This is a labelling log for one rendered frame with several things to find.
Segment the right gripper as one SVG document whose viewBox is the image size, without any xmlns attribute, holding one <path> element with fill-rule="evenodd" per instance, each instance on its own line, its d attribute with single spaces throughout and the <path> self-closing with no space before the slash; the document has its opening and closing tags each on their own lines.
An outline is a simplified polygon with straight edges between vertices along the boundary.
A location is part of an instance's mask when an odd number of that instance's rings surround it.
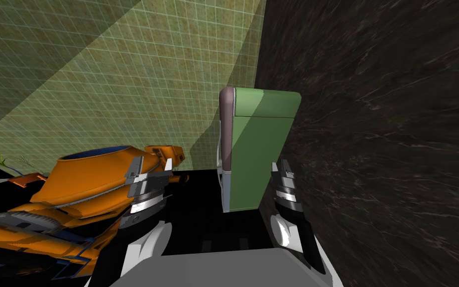
<svg viewBox="0 0 459 287">
<path fill-rule="evenodd" d="M 294 173 L 286 159 L 273 162 L 271 169 L 274 186 L 281 192 L 295 192 Z"/>
</svg>

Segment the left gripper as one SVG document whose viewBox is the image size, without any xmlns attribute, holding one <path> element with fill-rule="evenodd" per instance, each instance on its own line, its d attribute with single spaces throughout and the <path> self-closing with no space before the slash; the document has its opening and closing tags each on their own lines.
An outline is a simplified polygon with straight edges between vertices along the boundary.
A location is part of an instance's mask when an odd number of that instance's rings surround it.
<svg viewBox="0 0 459 287">
<path fill-rule="evenodd" d="M 133 158 L 125 174 L 127 184 L 130 186 L 127 197 L 133 198 L 132 204 L 162 195 L 172 172 L 173 159 L 168 158 L 164 171 L 141 174 L 143 160 L 143 156 Z"/>
</svg>

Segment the green box-shaped appliance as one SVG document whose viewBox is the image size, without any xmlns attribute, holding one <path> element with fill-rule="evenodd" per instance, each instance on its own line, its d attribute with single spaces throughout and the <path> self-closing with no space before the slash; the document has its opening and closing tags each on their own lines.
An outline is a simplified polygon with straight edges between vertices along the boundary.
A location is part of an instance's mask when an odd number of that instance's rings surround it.
<svg viewBox="0 0 459 287">
<path fill-rule="evenodd" d="M 225 213 L 257 209 L 301 104 L 290 91 L 225 87 L 217 172 Z"/>
</svg>

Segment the orange stand mixer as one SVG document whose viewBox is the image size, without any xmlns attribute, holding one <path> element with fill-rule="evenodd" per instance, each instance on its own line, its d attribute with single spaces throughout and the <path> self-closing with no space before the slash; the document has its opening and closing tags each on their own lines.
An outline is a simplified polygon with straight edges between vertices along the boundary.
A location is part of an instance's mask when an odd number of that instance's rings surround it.
<svg viewBox="0 0 459 287">
<path fill-rule="evenodd" d="M 65 286 L 89 279 L 102 247 L 116 236 L 130 207 L 125 174 L 144 157 L 143 173 L 184 160 L 178 146 L 98 148 L 59 158 L 50 173 L 30 173 L 0 182 L 0 287 Z M 166 199 L 188 182 L 172 175 Z"/>
</svg>

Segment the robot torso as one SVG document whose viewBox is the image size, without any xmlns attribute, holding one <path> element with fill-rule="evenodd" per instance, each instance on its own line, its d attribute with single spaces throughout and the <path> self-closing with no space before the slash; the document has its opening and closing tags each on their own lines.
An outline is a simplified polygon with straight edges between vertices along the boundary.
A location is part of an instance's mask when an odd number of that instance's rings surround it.
<svg viewBox="0 0 459 287">
<path fill-rule="evenodd" d="M 343 287 L 281 248 L 151 257 L 110 287 Z"/>
</svg>

